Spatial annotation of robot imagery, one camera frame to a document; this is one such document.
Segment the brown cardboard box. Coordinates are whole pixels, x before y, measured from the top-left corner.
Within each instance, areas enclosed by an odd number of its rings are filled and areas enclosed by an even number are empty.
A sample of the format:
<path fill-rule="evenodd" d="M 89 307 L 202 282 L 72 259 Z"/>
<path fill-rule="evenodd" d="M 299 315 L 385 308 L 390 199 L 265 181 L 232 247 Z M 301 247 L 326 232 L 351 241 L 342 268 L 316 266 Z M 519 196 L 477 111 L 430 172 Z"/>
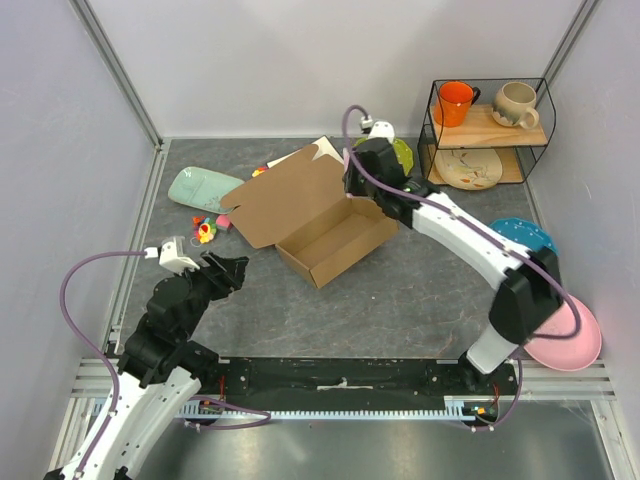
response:
<path fill-rule="evenodd" d="M 273 246 L 320 289 L 399 231 L 368 198 L 344 193 L 344 166 L 299 153 L 221 199 L 232 225 L 255 249 Z"/>

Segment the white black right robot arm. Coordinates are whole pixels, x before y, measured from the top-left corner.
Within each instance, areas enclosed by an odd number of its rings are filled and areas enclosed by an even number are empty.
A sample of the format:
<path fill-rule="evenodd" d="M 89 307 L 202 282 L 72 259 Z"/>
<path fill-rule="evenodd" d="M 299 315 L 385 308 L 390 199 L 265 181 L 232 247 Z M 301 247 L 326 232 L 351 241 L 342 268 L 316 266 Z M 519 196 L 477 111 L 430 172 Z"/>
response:
<path fill-rule="evenodd" d="M 427 236 L 473 268 L 494 290 L 489 324 L 466 350 L 458 381 L 467 392 L 483 392 L 494 371 L 562 306 L 557 255 L 508 240 L 461 209 L 425 179 L 404 174 L 391 143 L 367 140 L 343 151 L 345 193 L 368 198 L 388 217 Z"/>

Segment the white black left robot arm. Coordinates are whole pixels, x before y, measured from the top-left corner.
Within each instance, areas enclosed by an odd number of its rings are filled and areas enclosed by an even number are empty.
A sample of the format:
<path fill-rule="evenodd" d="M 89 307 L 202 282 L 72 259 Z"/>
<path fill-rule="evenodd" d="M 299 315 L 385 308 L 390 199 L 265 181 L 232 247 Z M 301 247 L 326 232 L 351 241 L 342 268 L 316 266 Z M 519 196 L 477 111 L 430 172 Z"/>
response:
<path fill-rule="evenodd" d="M 219 382 L 219 356 L 192 340 L 210 303 L 241 289 L 249 260 L 204 252 L 160 281 L 118 363 L 112 388 L 82 445 L 49 479 L 132 479 L 192 396 Z"/>

